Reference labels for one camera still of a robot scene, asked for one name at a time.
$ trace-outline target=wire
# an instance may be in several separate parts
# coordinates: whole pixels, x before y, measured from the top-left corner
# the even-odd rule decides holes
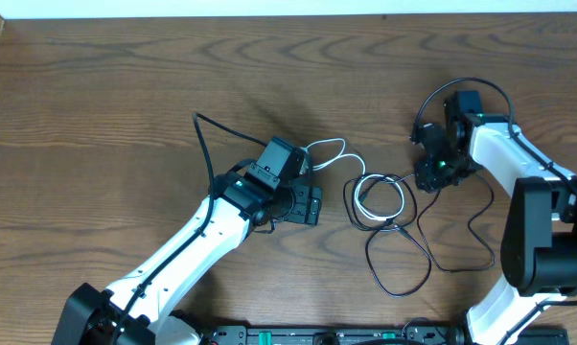
[[[316,141],[316,142],[313,142],[313,143],[307,145],[306,147],[304,147],[302,149],[304,149],[306,152],[309,152],[309,149],[311,147],[313,147],[314,145],[323,144],[323,143],[331,143],[331,142],[335,142],[335,141],[341,141],[342,142],[342,149],[339,151],[337,156],[328,160],[325,163],[321,163],[321,164],[317,164],[317,165],[313,166],[313,170],[316,172],[316,171],[319,171],[319,170],[322,170],[322,169],[329,167],[331,164],[333,164],[338,159],[345,158],[345,157],[353,157],[353,158],[358,159],[361,162],[361,165],[363,166],[363,173],[362,174],[365,174],[365,162],[363,161],[363,159],[354,153],[344,153],[344,150],[346,150],[346,141],[343,138],[319,140],[319,141]]]
[[[480,217],[483,213],[485,213],[489,209],[489,207],[491,207],[491,205],[493,205],[493,202],[495,200],[495,193],[493,192],[493,188],[491,187],[491,184],[489,184],[489,182],[485,178],[483,178],[482,176],[480,176],[477,173],[475,173],[474,176],[478,177],[478,179],[485,186],[487,186],[487,188],[489,189],[489,193],[491,194],[491,200],[489,200],[489,202],[487,203],[487,205],[483,209],[478,211],[475,215],[473,215],[470,218],[470,220],[468,220],[468,229],[470,230],[470,233],[472,233],[472,236],[474,236],[489,252],[489,256],[491,259],[490,259],[488,264],[483,265],[483,266],[478,266],[478,267],[463,267],[463,268],[444,268],[440,264],[438,264],[437,260],[435,259],[435,256],[433,255],[433,252],[431,252],[431,248],[429,247],[429,243],[427,242],[427,238],[425,237],[425,233],[423,233],[423,229],[421,228],[421,217],[429,208],[431,208],[431,206],[433,206],[435,201],[437,201],[438,196],[440,196],[440,193],[442,192],[442,190],[438,190],[438,192],[435,194],[435,197],[433,198],[433,200],[429,203],[429,205],[427,205],[426,208],[423,209],[423,211],[421,211],[421,214],[416,218],[416,226],[418,227],[419,232],[421,233],[421,237],[423,238],[423,243],[425,244],[425,247],[427,248],[427,252],[429,253],[429,256],[431,256],[431,259],[433,260],[433,263],[436,265],[436,267],[438,267],[439,270],[441,270],[442,272],[445,272],[445,273],[482,272],[482,271],[489,270],[496,265],[497,258],[496,258],[495,251],[493,251],[491,246],[484,239],[482,239],[478,234],[476,234],[475,231],[472,229],[472,222],[475,219],[477,219],[478,217]]]
[[[421,122],[421,118],[423,117],[423,113],[425,112],[425,109],[427,108],[431,99],[433,99],[437,94],[439,94],[441,91],[443,91],[447,87],[454,85],[456,83],[459,83],[459,82],[463,82],[463,81],[475,81],[475,82],[483,83],[485,85],[489,85],[489,86],[493,87],[501,95],[501,97],[503,97],[504,100],[506,100],[506,103],[508,103],[508,109],[510,111],[510,114],[514,114],[515,107],[512,104],[512,102],[510,101],[510,97],[508,97],[508,95],[505,92],[503,92],[501,87],[495,85],[494,83],[492,83],[488,80],[483,80],[481,78],[475,78],[475,77],[465,77],[465,78],[458,78],[455,80],[451,80],[451,81],[445,83],[444,85],[438,87],[437,90],[433,91],[429,95],[429,97],[427,97],[425,99],[425,101],[423,102],[423,105],[421,105],[421,108],[419,109],[419,112],[416,114],[416,118],[414,119],[414,125],[412,126],[412,135],[410,136],[410,139],[412,140],[412,142],[414,144],[418,144],[417,138],[416,138],[416,132],[418,130],[419,123]]]
[[[208,203],[207,212],[205,214],[205,219],[203,220],[201,225],[199,225],[197,230],[194,232],[194,234],[188,240],[186,240],[184,243],[180,244],[180,246],[177,247],[176,250],[170,256],[167,257],[167,259],[165,259],[159,266],[157,266],[152,271],[152,273],[148,277],[146,277],[146,279],[140,285],[137,286],[137,289],[133,292],[133,295],[128,300],[127,305],[123,309],[123,311],[120,315],[120,318],[119,318],[118,322],[116,323],[116,327],[114,329],[114,334],[112,335],[112,338],[109,342],[111,345],[116,344],[116,342],[118,341],[118,337],[122,333],[123,328],[125,326],[125,323],[127,322],[128,313],[131,311],[131,309],[135,305],[135,302],[137,302],[137,299],[140,298],[142,295],[144,295],[146,288],[152,283],[152,280],[173,259],[175,259],[178,255],[180,255],[180,253],[182,253],[184,251],[184,249],[186,249],[186,247],[188,247],[192,242],[194,242],[199,236],[203,235],[205,228],[207,227],[208,223],[210,222],[210,219],[212,218],[212,213],[214,211],[214,171],[212,169],[212,160],[210,159],[210,153],[208,152],[208,148],[205,145],[205,140],[203,139],[203,134],[201,133],[201,128],[199,127],[199,122],[198,122],[197,118],[200,118],[200,119],[202,119],[202,120],[204,120],[204,121],[206,121],[206,122],[208,122],[208,123],[210,123],[216,127],[219,127],[223,130],[226,130],[231,134],[237,135],[240,138],[250,140],[250,141],[253,141],[255,143],[261,144],[263,146],[266,146],[266,144],[264,142],[262,142],[261,140],[254,139],[254,138],[249,137],[245,134],[241,134],[241,133],[239,133],[233,129],[230,129],[230,128],[223,126],[223,125],[221,125],[221,124],[219,124],[213,120],[210,120],[201,114],[198,114],[198,113],[193,114],[193,126],[195,126],[196,136],[197,136],[199,143],[201,145],[201,150],[203,151],[203,158],[205,159],[205,165],[207,167],[208,179],[209,179],[209,183],[210,183],[210,187],[209,187],[210,195],[208,196],[209,203]]]
[[[245,134],[243,134],[243,133],[239,133],[238,131],[233,130],[233,129],[227,127],[227,126],[223,126],[223,125],[219,124],[218,122],[216,122],[216,121],[208,118],[207,116],[203,116],[203,115],[201,115],[201,114],[199,114],[199,113],[196,113],[196,116],[197,116],[199,119],[201,119],[201,120],[203,120],[203,121],[205,121],[205,122],[207,122],[207,123],[209,123],[209,124],[212,124],[212,125],[220,128],[220,129],[222,129],[222,130],[225,130],[225,131],[227,131],[227,132],[229,132],[229,133],[231,133],[231,134],[233,134],[233,135],[235,135],[235,136],[237,136],[237,137],[240,137],[240,138],[245,139],[245,140],[249,140],[249,141],[251,141],[251,142],[253,142],[253,143],[257,143],[257,144],[259,144],[259,145],[261,145],[261,146],[263,146],[263,147],[266,147],[266,146],[267,146],[267,143],[266,143],[266,142],[264,142],[264,141],[262,141],[262,140],[259,140],[259,139],[257,139],[257,138],[253,138],[253,137],[251,137],[251,136],[245,135]]]
[[[389,183],[393,188],[395,188],[395,190],[400,195],[400,200],[402,201],[402,206],[400,206],[400,208],[397,210],[397,212],[394,213],[393,215],[388,215],[388,216],[375,215],[369,209],[367,209],[365,206],[363,206],[363,204],[361,203],[361,198],[358,197],[359,192],[361,190],[361,186],[363,185],[363,182],[365,182],[366,180],[368,180],[370,178],[377,178],[377,177],[383,178],[385,180],[384,182]],[[387,219],[392,219],[392,218],[398,216],[404,210],[404,191],[402,191],[402,188],[399,187],[399,185],[397,184],[397,181],[395,181],[392,177],[384,176],[384,175],[381,175],[379,173],[371,173],[371,174],[362,176],[361,179],[357,182],[356,186],[357,187],[355,188],[355,199],[356,199],[355,204],[357,205],[357,208],[369,219],[377,220],[377,221],[386,221]]]
[[[412,293],[418,291],[420,288],[423,287],[423,285],[425,284],[425,282],[427,281],[427,279],[429,278],[429,275],[431,274],[431,258],[429,257],[427,251],[416,241],[414,240],[414,238],[408,234],[407,231],[405,231],[405,227],[410,225],[411,223],[414,222],[414,220],[416,219],[417,215],[418,215],[418,210],[417,210],[417,203],[416,203],[416,198],[414,197],[414,193],[412,192],[412,189],[410,188],[410,186],[405,182],[405,180],[409,177],[412,177],[413,174],[410,174],[408,176],[405,177],[399,177],[395,174],[386,174],[386,175],[381,175],[381,176],[377,176],[377,177],[373,177],[374,178],[374,183],[372,185],[370,185],[363,193],[361,193],[360,195],[358,193],[355,193],[355,189],[357,188],[357,182],[358,180],[365,178],[369,175],[363,175],[360,177],[356,177],[356,178],[352,178],[349,179],[348,181],[346,181],[346,183],[344,184],[344,191],[343,191],[343,199],[344,199],[344,206],[346,208],[346,213],[348,215],[348,219],[350,220],[351,224],[357,228],[360,231],[371,231],[372,234],[370,235],[370,237],[367,239],[367,242],[365,243],[365,260],[367,262],[367,265],[370,269],[370,272],[372,273],[372,276],[374,277],[374,281],[376,282],[376,284],[378,285],[378,287],[387,295],[391,296],[391,297],[406,297],[408,295],[411,295]],[[413,207],[414,207],[414,213],[412,215],[412,218],[409,219],[408,221],[402,223],[402,224],[398,224],[395,222],[396,217],[394,218],[388,218],[385,221],[381,222],[379,225],[376,226],[368,226],[363,224],[360,219],[358,218],[357,215],[357,207],[356,207],[356,199],[361,199],[362,201],[365,200],[365,198],[367,197],[367,193],[379,182],[383,182],[383,183],[387,183],[387,178],[391,179],[394,181],[393,184],[391,184],[392,187],[394,187],[396,189],[396,191],[399,189],[401,189],[401,186],[399,185],[399,183],[401,182],[402,184],[404,184],[404,186],[407,188],[410,197],[412,198],[412,203],[413,203]],[[353,185],[353,191],[350,193],[351,196],[351,206],[349,206],[348,200],[346,198],[346,188],[348,187],[348,184],[350,184],[351,182],[355,182],[355,184]],[[416,245],[417,248],[419,248],[421,250],[421,252],[423,253],[423,255],[425,256],[425,258],[427,259],[427,272],[425,274],[425,277],[421,280],[421,282],[419,282],[415,287],[405,291],[405,292],[391,292],[390,290],[388,290],[384,284],[381,282],[380,278],[378,277],[378,274],[376,273],[376,269],[374,268],[374,265],[372,264],[370,255],[369,255],[369,247],[371,242],[373,241],[373,239],[378,235],[378,233],[380,232],[399,232],[402,236],[404,236],[405,238],[407,238],[408,240],[410,240],[414,245]]]

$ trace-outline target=green terminal block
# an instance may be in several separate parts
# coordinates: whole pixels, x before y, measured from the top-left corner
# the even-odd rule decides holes
[[[271,345],[271,332],[259,332],[259,345]]]

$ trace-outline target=wooden table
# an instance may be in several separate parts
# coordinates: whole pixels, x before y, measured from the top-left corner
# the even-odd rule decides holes
[[[8,22],[0,44],[0,344],[48,343],[76,287],[104,288],[190,218],[208,184],[193,111],[264,140],[344,137],[368,171],[406,174],[423,154],[407,139],[416,110],[464,76],[501,85],[527,137],[577,173],[577,14]],[[505,110],[494,92],[478,89],[487,110]],[[437,99],[426,118],[442,114]],[[261,153],[202,126],[216,173]],[[314,158],[335,150],[319,148]],[[350,159],[318,173],[319,226],[282,224],[251,236],[180,307],[210,322],[253,325],[457,320],[492,287],[499,264],[486,273],[434,269],[418,293],[387,297],[365,263],[368,234],[350,225],[342,203],[343,182],[358,174]],[[493,184],[495,205],[474,227],[498,250],[509,198]],[[445,265],[486,262],[465,223],[487,198],[470,178],[444,190],[425,216]],[[418,193],[420,207],[430,200]],[[383,188],[372,202],[397,205]],[[395,290],[427,267],[398,235],[380,236],[372,255]],[[565,325],[577,344],[577,308],[539,321]]]

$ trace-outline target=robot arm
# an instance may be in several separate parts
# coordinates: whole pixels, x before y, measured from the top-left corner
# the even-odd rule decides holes
[[[125,277],[107,286],[114,294],[110,302],[123,310],[133,290],[159,266],[176,248],[188,240],[205,219],[209,196],[202,202],[191,220],[165,245]],[[137,300],[129,312],[134,319],[145,315],[148,329],[158,334],[175,305],[216,261],[242,243],[250,219],[240,217],[240,209],[223,198],[214,201],[210,223],[205,237],[197,237],[184,251],[173,259],[146,289],[145,296]]]
[[[118,344],[197,344],[199,334],[171,317],[173,308],[255,226],[270,220],[272,229],[274,221],[318,223],[322,191],[300,177],[311,171],[311,162],[304,150],[274,137],[258,161],[242,161],[217,176],[214,190],[191,220],[148,260],[102,292],[83,284],[69,297],[52,344],[105,343],[104,337],[116,332],[120,332]],[[245,175],[238,174],[242,168],[247,168]],[[210,221],[203,234],[194,236],[206,218],[210,197],[214,199]],[[186,247],[175,255],[183,245]],[[128,307],[134,293],[158,267],[161,270],[152,275],[145,292]],[[128,311],[125,327],[116,330],[124,311]]]
[[[476,91],[455,92],[444,107],[446,130],[427,124],[413,135],[427,151],[415,166],[417,186],[433,192],[484,168],[512,198],[500,250],[503,275],[466,315],[467,343],[512,344],[543,306],[577,294],[577,197],[541,164],[550,159],[519,126],[513,131],[522,146],[509,133],[511,120],[482,111]],[[555,169],[577,185],[573,172]],[[573,231],[554,234],[551,220],[573,223]]]

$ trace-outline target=black cable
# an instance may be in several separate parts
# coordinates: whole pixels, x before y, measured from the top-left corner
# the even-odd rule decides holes
[[[554,174],[555,176],[559,177],[559,179],[562,181],[562,183],[571,191],[572,194],[574,194],[577,198],[577,187],[574,183],[571,183],[569,179],[567,179],[567,177],[562,174],[561,172],[559,172],[557,169],[555,169],[555,162],[554,161],[549,161],[546,162],[543,158],[541,158],[538,154],[536,154],[532,149],[530,149],[522,140],[520,140],[520,132],[515,132],[514,128],[513,128],[513,124],[515,121],[515,112],[514,112],[514,106],[512,105],[512,103],[510,101],[508,101],[508,107],[511,108],[510,110],[510,114],[508,115],[509,121],[508,121],[508,133],[510,134],[510,137],[523,149],[525,150],[527,153],[529,153],[529,155],[531,155],[540,165],[541,167],[543,167],[545,170],[551,172],[552,174]]]
[[[229,169],[229,172],[236,173],[236,172],[242,170],[243,168],[251,165],[252,163],[257,163],[257,161],[255,159],[252,159],[252,158],[243,159],[240,162],[238,162],[238,164],[234,165],[233,168]]]
[[[223,126],[223,125],[219,124],[218,122],[216,122],[216,121],[214,121],[214,120],[212,120],[212,119],[210,119],[210,118],[208,118],[208,117],[206,117],[206,116],[203,116],[203,115],[201,115],[201,114],[196,113],[196,115],[197,115],[197,117],[198,117],[199,119],[201,119],[201,120],[203,120],[203,121],[205,121],[205,122],[207,122],[207,123],[209,123],[209,124],[212,124],[212,125],[220,128],[220,129],[222,129],[222,130],[228,131],[229,133],[231,133],[231,134],[233,134],[233,135],[235,135],[235,136],[238,136],[238,137],[240,137],[240,138],[242,138],[242,139],[245,139],[245,140],[249,140],[249,141],[251,141],[251,142],[253,142],[253,143],[257,143],[257,144],[262,145],[262,146],[264,146],[264,147],[267,146],[267,143],[264,142],[264,141],[262,141],[262,140],[259,140],[259,139],[257,139],[257,138],[253,138],[253,137],[248,136],[248,135],[245,135],[245,134],[243,134],[243,133],[239,133],[238,131],[233,130],[233,129],[227,127],[227,126]]]
[[[510,97],[508,97],[508,95],[505,92],[503,92],[501,87],[495,85],[494,83],[492,83],[488,80],[483,80],[481,78],[476,78],[476,77],[458,78],[455,80],[451,80],[451,81],[445,83],[444,85],[438,87],[437,90],[433,91],[429,95],[429,97],[427,97],[425,99],[425,101],[423,102],[423,105],[421,105],[421,108],[419,109],[419,112],[416,114],[416,118],[414,119],[414,125],[412,126],[412,135],[410,136],[410,139],[412,140],[412,142],[415,142],[415,140],[416,140],[416,132],[418,130],[419,123],[421,122],[421,118],[423,117],[423,113],[425,112],[425,109],[427,108],[427,105],[429,104],[431,99],[433,99],[437,94],[439,94],[441,91],[443,91],[447,87],[454,85],[456,83],[459,83],[459,82],[463,82],[463,81],[474,81],[474,82],[483,83],[485,85],[489,85],[489,86],[493,87],[497,92],[499,92],[501,97],[503,97],[506,100],[506,103],[508,103],[508,108],[509,108],[510,113],[514,114],[515,107],[512,104],[512,102],[510,101]]]
[[[577,307],[577,300],[573,301],[545,301],[545,306],[551,307]]]
[[[198,122],[197,118],[200,118],[200,119],[202,119],[202,120],[204,120],[204,121],[206,121],[206,122],[208,122],[208,123],[210,123],[216,127],[224,129],[224,130],[228,131],[229,133],[237,135],[243,139],[254,141],[255,143],[266,146],[266,144],[264,142],[262,142],[258,139],[251,138],[251,137],[244,135],[244,134],[241,134],[241,133],[239,133],[233,129],[227,128],[226,126],[223,126],[223,125],[221,125],[221,124],[219,124],[213,120],[210,120],[201,114],[198,114],[198,113],[193,114],[193,125],[195,126],[196,136],[197,136],[199,143],[201,145],[201,150],[203,151],[203,158],[205,159],[205,165],[206,165],[207,171],[208,171],[208,179],[210,182],[209,204],[208,204],[208,210],[205,214],[205,219],[203,220],[201,225],[197,228],[197,230],[194,232],[194,234],[188,240],[186,240],[179,247],[177,247],[176,250],[169,257],[167,257],[167,259],[165,259],[159,266],[157,266],[152,271],[152,273],[148,277],[146,277],[146,279],[140,285],[137,286],[137,289],[133,292],[133,295],[128,300],[127,305],[123,309],[123,312],[121,313],[120,318],[119,318],[118,322],[116,323],[116,327],[114,329],[114,334],[112,335],[112,338],[109,342],[111,345],[116,344],[116,342],[118,341],[118,337],[122,333],[121,329],[125,326],[125,323],[127,322],[128,313],[133,308],[133,305],[135,305],[135,302],[137,302],[137,299],[140,298],[142,295],[144,295],[146,288],[152,283],[152,280],[173,259],[175,259],[178,255],[180,255],[180,253],[182,253],[184,251],[184,249],[186,249],[186,247],[188,247],[192,242],[194,242],[197,237],[203,235],[205,228],[207,227],[208,223],[210,222],[210,219],[212,218],[212,212],[214,210],[214,171],[212,169],[212,160],[210,159],[210,154],[208,152],[207,146],[205,145],[205,140],[203,139],[203,134],[201,133],[201,128],[199,128],[199,122]]]
[[[396,191],[397,191],[397,188],[401,188],[401,187],[397,187],[397,185],[395,183],[402,182],[404,184],[404,186],[407,188],[407,190],[409,191],[410,196],[412,197],[412,202],[414,205],[414,214],[413,214],[412,218],[403,224],[397,224],[397,223],[395,223],[395,218],[389,218],[377,226],[367,226],[359,220],[359,218],[357,216],[357,211],[355,210],[355,187],[357,186],[357,183],[359,180],[361,180],[362,178],[367,177],[369,175],[370,174],[364,174],[360,177],[349,179],[344,184],[343,198],[344,198],[344,206],[346,207],[346,213],[348,214],[348,219],[350,220],[351,224],[353,224],[353,226],[355,228],[357,228],[360,231],[372,231],[372,235],[370,235],[370,237],[367,239],[367,242],[365,243],[365,260],[367,261],[367,265],[368,265],[368,267],[372,273],[372,276],[374,277],[374,281],[376,282],[376,284],[379,286],[379,288],[382,291],[384,291],[384,293],[386,293],[389,296],[406,297],[406,296],[411,295],[412,293],[418,291],[420,288],[422,288],[423,285],[427,282],[429,275],[431,274],[431,258],[429,257],[429,255],[425,251],[425,249],[416,240],[414,240],[414,238],[410,234],[408,234],[407,231],[405,231],[405,229],[404,229],[406,226],[408,226],[412,222],[414,222],[414,220],[416,219],[417,214],[418,214],[416,197],[414,197],[414,193],[412,192],[412,189],[410,188],[410,186],[405,182],[405,180],[407,178],[411,177],[412,175],[409,175],[406,177],[399,177],[393,173],[389,173],[389,174],[386,174],[384,176],[376,177],[376,178],[374,178],[374,183],[369,188],[367,188],[363,193],[361,193],[361,195],[358,196],[360,199],[364,200],[365,197],[367,196],[367,193],[369,193],[369,191],[371,190],[373,185],[375,185],[378,182],[387,183],[387,184],[391,185],[392,187],[396,188]],[[349,207],[348,201],[346,199],[346,187],[351,182],[354,182],[355,185],[353,186],[353,191],[351,192],[351,206],[352,207]],[[369,256],[369,246],[370,246],[370,243],[372,242],[372,240],[380,232],[399,232],[402,236],[404,236],[405,238],[410,240],[412,243],[414,243],[414,245],[416,245],[417,248],[419,248],[421,250],[421,252],[423,252],[423,255],[427,259],[428,266],[427,266],[427,273],[426,273],[425,277],[423,278],[423,280],[420,283],[418,283],[415,287],[409,289],[408,291],[400,292],[400,293],[389,291],[384,286],[384,284],[381,282],[380,278],[378,277],[378,274],[376,273],[376,269],[374,268],[374,265],[372,264],[372,261],[371,261],[370,256]]]
[[[493,205],[493,202],[495,200],[495,193],[493,192],[493,188],[491,187],[491,184],[489,184],[489,182],[486,179],[484,179],[482,176],[478,175],[477,173],[475,173],[474,175],[476,177],[478,177],[478,179],[485,186],[487,186],[487,188],[489,189],[489,192],[491,193],[491,200],[489,200],[489,203],[487,203],[487,205],[482,210],[478,211],[475,215],[473,215],[470,218],[470,220],[468,220],[468,229],[470,230],[472,235],[489,252],[489,256],[491,258],[489,264],[483,265],[483,266],[478,266],[478,267],[444,268],[440,264],[438,264],[437,260],[435,260],[435,255],[433,255],[433,252],[431,251],[431,248],[429,247],[429,243],[427,242],[427,237],[425,237],[425,233],[423,232],[423,229],[421,228],[421,217],[431,206],[433,206],[435,201],[437,201],[438,196],[440,196],[440,192],[442,192],[442,190],[438,190],[438,192],[435,194],[435,197],[433,198],[433,200],[429,203],[429,205],[427,205],[426,208],[423,209],[421,214],[416,218],[416,226],[418,227],[419,232],[421,233],[421,237],[423,238],[423,242],[425,243],[425,247],[427,248],[427,252],[429,253],[429,256],[433,260],[433,263],[436,265],[436,267],[438,267],[439,270],[441,270],[442,272],[445,272],[445,273],[482,272],[482,271],[486,271],[486,270],[493,268],[497,262],[497,257],[496,257],[495,251],[493,251],[491,246],[484,239],[482,239],[478,234],[476,234],[475,231],[472,229],[472,221],[474,219],[477,219],[478,217],[480,217],[483,213],[485,213],[489,209],[489,207],[491,207],[491,205]]]

